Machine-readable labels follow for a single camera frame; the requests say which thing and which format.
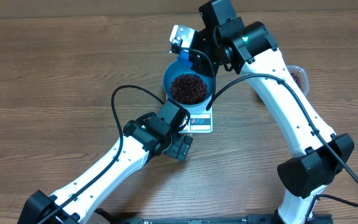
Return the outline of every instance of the transparent container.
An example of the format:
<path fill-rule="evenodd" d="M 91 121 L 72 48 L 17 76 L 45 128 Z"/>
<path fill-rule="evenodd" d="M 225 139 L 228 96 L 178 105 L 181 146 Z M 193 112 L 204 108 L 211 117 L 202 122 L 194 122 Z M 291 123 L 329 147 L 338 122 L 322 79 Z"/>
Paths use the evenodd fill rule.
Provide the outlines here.
<path fill-rule="evenodd" d="M 297 65 L 287 65 L 287 69 L 291 75 L 298 77 L 300 83 L 300 89 L 302 93 L 306 96 L 309 93 L 309 80 L 306 72 L 303 68 Z"/>

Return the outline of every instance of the wall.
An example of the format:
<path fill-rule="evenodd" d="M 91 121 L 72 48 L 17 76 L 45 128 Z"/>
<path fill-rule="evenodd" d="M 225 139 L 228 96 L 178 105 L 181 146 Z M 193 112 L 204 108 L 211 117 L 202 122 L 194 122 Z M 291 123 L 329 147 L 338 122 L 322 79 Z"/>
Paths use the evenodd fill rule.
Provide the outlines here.
<path fill-rule="evenodd" d="M 0 18 L 194 13 L 207 0 L 0 0 Z M 358 9 L 358 0 L 232 0 L 236 11 Z"/>

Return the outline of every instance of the wooden table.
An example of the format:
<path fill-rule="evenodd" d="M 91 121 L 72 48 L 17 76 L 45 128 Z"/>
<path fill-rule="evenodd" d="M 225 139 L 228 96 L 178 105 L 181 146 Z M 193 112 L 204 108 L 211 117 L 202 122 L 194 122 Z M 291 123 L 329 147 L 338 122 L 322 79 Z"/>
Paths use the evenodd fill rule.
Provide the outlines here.
<path fill-rule="evenodd" d="M 287 64 L 308 72 L 316 111 L 356 143 L 348 164 L 358 175 L 358 11 L 239 15 L 264 22 Z M 115 88 L 139 85 L 164 97 L 175 24 L 203 28 L 198 14 L 0 20 L 0 223 L 16 223 L 32 193 L 63 187 L 116 142 Z M 237 77 L 220 71 L 218 89 Z M 138 90 L 122 90 L 116 105 L 122 124 L 160 108 Z M 225 92 L 213 110 L 213 133 L 194 136 L 186 162 L 156 157 L 101 207 L 145 218 L 277 209 L 284 187 L 276 167 L 291 158 L 278 125 L 246 83 Z M 345 172 L 326 193 L 358 202 L 358 186 Z M 332 200 L 315 211 L 358 222 L 358 208 Z"/>

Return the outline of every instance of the blue bowl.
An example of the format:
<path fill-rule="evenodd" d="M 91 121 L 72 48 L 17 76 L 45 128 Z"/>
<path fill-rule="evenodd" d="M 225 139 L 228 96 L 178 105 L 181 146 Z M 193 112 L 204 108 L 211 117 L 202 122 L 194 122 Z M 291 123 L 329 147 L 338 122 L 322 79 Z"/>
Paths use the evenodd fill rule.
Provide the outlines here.
<path fill-rule="evenodd" d="M 180 105 L 187 107 L 187 108 L 200 106 L 200 105 L 206 103 L 206 101 L 209 102 L 210 96 L 212 95 L 212 92 L 213 92 L 213 79 L 211 77 L 206 77 L 206 76 L 203 76 L 203 75 L 200 75 L 200 74 L 194 72 L 192 69 L 190 69 L 191 64 L 192 63 L 190 61 L 184 60 L 183 58 L 181 58 L 180 60 L 176 60 L 168 66 L 167 70 L 165 71 L 164 78 L 163 78 L 163 86 L 164 86 L 165 93 L 172 100 L 174 100 L 174 99 L 172 98 L 172 94 L 171 94 L 171 90 L 170 90 L 171 84 L 172 84 L 173 80 L 176 77 L 178 77 L 179 75 L 186 74 L 186 73 L 194 74 L 194 75 L 199 76 L 205 82 L 206 89 L 207 89 L 207 94 L 206 94 L 205 100 L 201 103 L 196 104 L 196 105 L 184 105 L 184 104 L 179 103 Z"/>

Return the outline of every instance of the wooden surface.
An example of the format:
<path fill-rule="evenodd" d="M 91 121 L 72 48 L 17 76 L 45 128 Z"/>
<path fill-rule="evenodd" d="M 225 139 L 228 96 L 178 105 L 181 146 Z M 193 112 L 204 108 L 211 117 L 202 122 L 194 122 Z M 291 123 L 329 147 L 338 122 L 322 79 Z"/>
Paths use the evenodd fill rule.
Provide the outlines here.
<path fill-rule="evenodd" d="M 348 164 L 358 175 L 358 11 L 248 12 L 264 22 L 289 65 L 310 81 L 308 99 L 337 133 L 356 143 Z M 111 93 L 139 85 L 161 98 L 175 60 L 172 26 L 200 30 L 198 14 L 0 20 L 0 223 L 16 223 L 36 190 L 63 187 L 118 138 Z M 237 78 L 218 73 L 218 89 Z M 116 100 L 122 124 L 160 105 L 137 90 Z M 101 205 L 146 218 L 272 213 L 284 187 L 277 165 L 291 158 L 278 125 L 245 83 L 214 104 L 214 131 L 194 136 L 186 162 L 153 159 Z M 358 202 L 345 172 L 326 193 Z M 358 208 L 323 199 L 318 213 L 358 222 Z"/>
<path fill-rule="evenodd" d="M 237 12 L 358 9 L 358 0 L 231 0 Z M 207 0 L 0 0 L 0 18 L 197 13 Z"/>

